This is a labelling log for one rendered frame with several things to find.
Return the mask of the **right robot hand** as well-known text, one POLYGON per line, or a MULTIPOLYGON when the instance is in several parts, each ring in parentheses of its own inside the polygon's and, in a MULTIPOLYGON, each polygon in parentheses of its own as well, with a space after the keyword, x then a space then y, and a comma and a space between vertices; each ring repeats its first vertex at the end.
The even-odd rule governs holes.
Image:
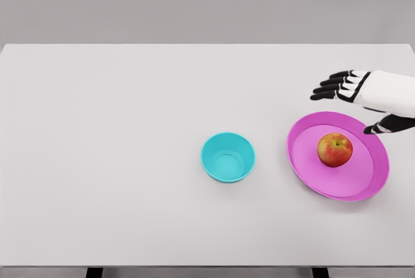
POLYGON ((311 100, 338 99, 386 116, 365 127, 365 134, 415 128, 415 77, 386 71, 341 71, 313 90, 311 100))

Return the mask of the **red yellow apple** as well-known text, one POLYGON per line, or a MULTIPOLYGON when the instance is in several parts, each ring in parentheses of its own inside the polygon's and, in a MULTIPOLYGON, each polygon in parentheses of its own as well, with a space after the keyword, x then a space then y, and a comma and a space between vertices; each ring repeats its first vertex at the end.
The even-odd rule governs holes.
POLYGON ((317 156, 326 166, 335 168, 346 164, 353 154, 352 142, 342 133, 327 133, 318 140, 317 156))

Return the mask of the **pink plate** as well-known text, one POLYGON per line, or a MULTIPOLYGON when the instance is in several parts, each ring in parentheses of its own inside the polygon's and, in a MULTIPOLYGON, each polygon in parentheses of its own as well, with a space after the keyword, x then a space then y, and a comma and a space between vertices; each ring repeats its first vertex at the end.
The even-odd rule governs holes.
POLYGON ((381 140, 363 130, 361 121, 337 112, 302 117, 287 135, 287 156, 293 171, 310 189, 328 198, 357 202, 374 196, 388 179, 390 163, 381 140), (351 159, 335 168, 324 165, 317 155, 318 140, 331 132, 344 134, 353 145, 351 159))

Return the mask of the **blue bowl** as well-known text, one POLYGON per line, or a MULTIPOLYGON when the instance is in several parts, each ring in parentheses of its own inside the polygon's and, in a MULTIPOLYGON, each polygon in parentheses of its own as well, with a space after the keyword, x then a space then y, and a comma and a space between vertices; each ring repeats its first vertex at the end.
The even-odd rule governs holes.
POLYGON ((254 147, 245 137, 232 132, 212 135, 200 151, 200 162, 205 172, 221 183, 243 180, 256 162, 254 147))

